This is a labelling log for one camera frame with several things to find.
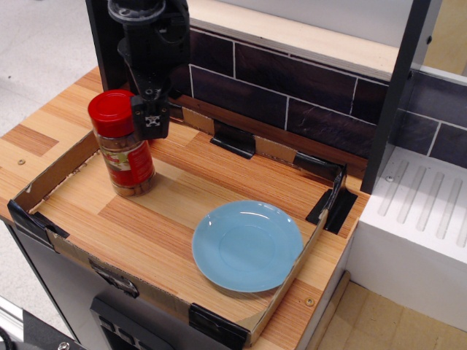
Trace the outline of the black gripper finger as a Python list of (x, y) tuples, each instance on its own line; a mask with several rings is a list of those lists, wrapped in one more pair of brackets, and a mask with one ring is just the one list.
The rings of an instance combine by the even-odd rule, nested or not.
[(136, 139), (164, 139), (168, 136), (169, 103), (166, 99), (146, 101), (141, 96), (133, 96), (131, 112)]

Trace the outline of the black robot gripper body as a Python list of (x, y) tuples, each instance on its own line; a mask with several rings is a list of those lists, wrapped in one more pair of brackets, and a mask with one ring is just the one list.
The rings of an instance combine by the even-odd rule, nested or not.
[(161, 15), (151, 23), (126, 22), (118, 52), (143, 99), (159, 99), (169, 88), (170, 74), (190, 60), (189, 17)]

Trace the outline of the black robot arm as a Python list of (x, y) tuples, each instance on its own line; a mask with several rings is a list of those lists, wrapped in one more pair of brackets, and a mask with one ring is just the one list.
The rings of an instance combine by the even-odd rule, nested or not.
[(138, 140), (169, 132), (171, 73), (190, 60), (186, 1), (109, 1), (110, 17), (123, 27), (117, 51), (136, 88), (131, 113)]

